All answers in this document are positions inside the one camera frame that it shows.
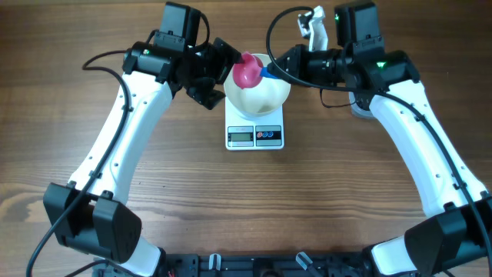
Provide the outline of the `pink scoop blue handle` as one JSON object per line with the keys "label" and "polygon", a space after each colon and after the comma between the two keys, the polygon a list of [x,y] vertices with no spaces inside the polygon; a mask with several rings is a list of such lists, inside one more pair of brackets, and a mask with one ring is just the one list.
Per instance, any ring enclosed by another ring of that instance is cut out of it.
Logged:
{"label": "pink scoop blue handle", "polygon": [[234,64],[232,78],[236,86],[241,89],[253,88],[259,85],[263,78],[278,79],[263,66],[259,57],[249,52],[242,53],[240,62]]}

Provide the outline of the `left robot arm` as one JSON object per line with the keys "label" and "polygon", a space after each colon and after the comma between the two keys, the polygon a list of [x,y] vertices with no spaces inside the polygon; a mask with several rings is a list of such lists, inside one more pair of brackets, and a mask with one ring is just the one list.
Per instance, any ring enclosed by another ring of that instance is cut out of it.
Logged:
{"label": "left robot arm", "polygon": [[207,22],[195,8],[167,2],[160,28],[124,50],[118,97],[91,151],[65,185],[45,191],[48,237],[124,274],[165,275],[165,251],[142,236],[127,201],[142,152],[176,93],[185,90],[207,109],[224,98],[218,86],[241,55],[220,38],[198,43]]}

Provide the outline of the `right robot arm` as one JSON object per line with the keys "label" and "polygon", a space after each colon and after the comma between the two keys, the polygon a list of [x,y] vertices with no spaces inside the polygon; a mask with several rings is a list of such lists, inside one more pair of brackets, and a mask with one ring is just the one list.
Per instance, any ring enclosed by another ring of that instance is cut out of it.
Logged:
{"label": "right robot arm", "polygon": [[491,256],[491,195],[464,164],[408,55],[387,52],[370,1],[334,8],[337,48],[296,45],[268,71],[292,84],[346,92],[354,114],[377,119],[407,166],[425,220],[364,250],[367,276],[432,276]]}

